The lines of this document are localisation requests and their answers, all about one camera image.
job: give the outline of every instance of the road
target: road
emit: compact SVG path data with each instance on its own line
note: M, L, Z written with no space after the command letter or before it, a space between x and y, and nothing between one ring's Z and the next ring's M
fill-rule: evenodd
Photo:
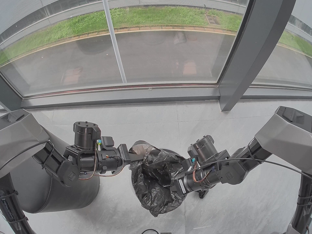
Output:
M190 31L116 34L128 83L216 82L234 36ZM312 84L312 61L277 46L255 81ZM109 35L81 39L1 68L24 96L122 83Z

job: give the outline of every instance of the black trash bag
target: black trash bag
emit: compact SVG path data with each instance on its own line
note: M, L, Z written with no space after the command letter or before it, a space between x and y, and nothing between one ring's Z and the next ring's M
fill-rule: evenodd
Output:
M180 162L185 158L142 140L135 142L129 153L145 154L144 160L133 162L129 167L135 194L142 206L154 217L178 208L186 196L178 196L177 192L170 191L170 186L184 176Z

